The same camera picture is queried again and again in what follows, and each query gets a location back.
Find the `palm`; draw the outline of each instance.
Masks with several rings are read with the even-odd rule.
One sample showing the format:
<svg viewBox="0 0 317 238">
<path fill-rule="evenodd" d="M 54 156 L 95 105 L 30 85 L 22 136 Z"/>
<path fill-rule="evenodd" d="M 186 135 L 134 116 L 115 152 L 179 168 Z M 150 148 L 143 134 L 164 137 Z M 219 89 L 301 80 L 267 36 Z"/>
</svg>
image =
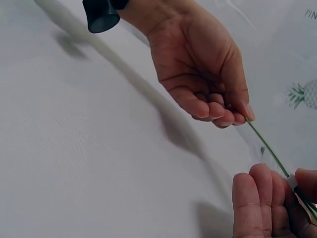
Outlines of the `palm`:
<svg viewBox="0 0 317 238">
<path fill-rule="evenodd" d="M 149 40 L 158 79 L 181 108 L 219 127 L 245 122 L 241 101 L 249 100 L 246 85 L 239 85 L 241 99 L 234 93 L 233 80 L 228 80 L 239 73 L 244 82 L 242 67 L 233 66 L 241 56 L 215 18 L 206 13 L 170 21 Z"/>
<path fill-rule="evenodd" d="M 232 196 L 234 237 L 317 237 L 287 182 L 263 164 L 234 178 Z"/>
</svg>

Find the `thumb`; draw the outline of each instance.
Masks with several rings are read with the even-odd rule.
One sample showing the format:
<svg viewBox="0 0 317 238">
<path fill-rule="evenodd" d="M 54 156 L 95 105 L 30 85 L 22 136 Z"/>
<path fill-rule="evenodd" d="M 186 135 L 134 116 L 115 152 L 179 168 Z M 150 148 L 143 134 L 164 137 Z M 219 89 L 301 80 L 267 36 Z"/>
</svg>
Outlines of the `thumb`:
<svg viewBox="0 0 317 238">
<path fill-rule="evenodd" d="M 243 71 L 242 57 L 239 48 L 234 44 L 228 51 L 220 76 L 228 93 L 232 107 L 248 120 L 255 120 L 249 104 L 249 92 Z"/>
<path fill-rule="evenodd" d="M 317 203 L 317 170 L 298 169 L 295 172 L 295 178 L 307 198 Z"/>
</svg>

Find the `white tablecloth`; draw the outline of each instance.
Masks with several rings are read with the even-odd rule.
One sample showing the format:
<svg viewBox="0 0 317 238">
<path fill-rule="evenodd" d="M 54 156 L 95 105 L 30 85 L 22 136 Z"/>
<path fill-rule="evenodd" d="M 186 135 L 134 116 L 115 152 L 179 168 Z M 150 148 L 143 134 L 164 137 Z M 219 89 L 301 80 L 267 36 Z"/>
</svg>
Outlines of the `white tablecloth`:
<svg viewBox="0 0 317 238">
<path fill-rule="evenodd" d="M 121 25 L 36 2 L 0 2 L 0 237 L 229 237 L 237 131 L 181 111 Z"/>
</svg>

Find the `finger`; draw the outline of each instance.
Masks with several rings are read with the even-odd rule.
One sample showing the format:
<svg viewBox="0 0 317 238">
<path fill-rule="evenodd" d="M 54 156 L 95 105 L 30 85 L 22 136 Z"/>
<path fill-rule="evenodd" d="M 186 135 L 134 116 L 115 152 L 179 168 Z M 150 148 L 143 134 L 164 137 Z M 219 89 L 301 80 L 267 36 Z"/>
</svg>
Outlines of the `finger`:
<svg viewBox="0 0 317 238">
<path fill-rule="evenodd" d="M 225 109 L 223 117 L 213 121 L 217 126 L 230 126 L 234 123 L 234 115 L 231 111 Z"/>
<path fill-rule="evenodd" d="M 220 73 L 223 84 L 232 106 L 243 116 L 253 121 L 255 115 L 249 104 L 249 93 L 240 50 L 235 44 L 232 44 L 229 52 Z"/>
<path fill-rule="evenodd" d="M 285 188 L 284 179 L 275 171 L 272 174 L 272 237 L 296 238 L 289 227 L 289 219 L 284 207 Z"/>
<path fill-rule="evenodd" d="M 225 109 L 219 103 L 208 103 L 209 106 L 209 118 L 211 120 L 216 120 L 223 118 L 225 116 Z"/>
<path fill-rule="evenodd" d="M 311 202 L 317 203 L 317 170 L 298 169 L 295 177 L 301 191 Z"/>
<path fill-rule="evenodd" d="M 240 113 L 233 112 L 234 116 L 234 125 L 242 125 L 246 122 L 244 116 L 242 116 Z"/>
<path fill-rule="evenodd" d="M 202 94 L 202 93 L 195 93 L 195 96 L 196 96 L 199 100 L 201 100 L 201 101 L 207 103 L 207 97 L 206 97 L 204 94 Z"/>
<path fill-rule="evenodd" d="M 263 234 L 265 237 L 271 237 L 271 203 L 273 191 L 271 170 L 264 164 L 257 164 L 251 167 L 249 175 L 252 176 L 258 188 L 263 222 Z"/>
<path fill-rule="evenodd" d="M 223 97 L 221 94 L 219 93 L 212 93 L 212 94 L 209 94 L 207 96 L 207 100 L 209 103 L 211 102 L 215 102 L 215 103 L 219 103 L 220 105 L 222 105 L 224 107 L 224 100 L 223 100 Z"/>
<path fill-rule="evenodd" d="M 249 174 L 237 174 L 233 179 L 233 237 L 263 236 L 262 214 L 257 186 Z"/>
<path fill-rule="evenodd" d="M 220 94 L 208 95 L 207 97 L 201 93 L 195 94 L 196 97 L 204 102 L 209 102 L 209 116 L 205 118 L 204 121 L 212 121 L 218 118 L 223 117 L 224 115 L 224 108 L 221 104 L 221 99 L 218 97 L 221 96 Z"/>
<path fill-rule="evenodd" d="M 199 100 L 187 87 L 178 87 L 169 91 L 178 105 L 192 116 L 206 118 L 209 116 L 209 106 Z"/>
<path fill-rule="evenodd" d="M 236 110 L 234 110 L 231 105 L 227 106 L 226 108 L 231 111 L 234 116 L 234 125 L 242 125 L 246 122 L 245 117 L 241 113 L 238 113 Z"/>
<path fill-rule="evenodd" d="M 298 198 L 292 192 L 290 186 L 284 181 L 285 202 L 291 231 L 297 238 L 317 237 L 317 227 L 311 224 L 311 219 L 305 209 L 298 202 Z"/>
</svg>

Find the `green pineapple leaves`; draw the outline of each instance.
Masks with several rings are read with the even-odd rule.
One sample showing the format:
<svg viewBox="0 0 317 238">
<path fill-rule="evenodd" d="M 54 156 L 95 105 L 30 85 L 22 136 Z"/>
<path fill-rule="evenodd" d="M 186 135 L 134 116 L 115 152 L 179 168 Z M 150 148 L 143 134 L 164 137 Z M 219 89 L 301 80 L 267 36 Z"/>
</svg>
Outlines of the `green pineapple leaves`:
<svg viewBox="0 0 317 238">
<path fill-rule="evenodd" d="M 293 83 L 285 94 L 288 97 L 286 102 L 290 107 L 294 106 L 294 110 L 305 100 L 305 89 L 300 84 Z"/>
</svg>

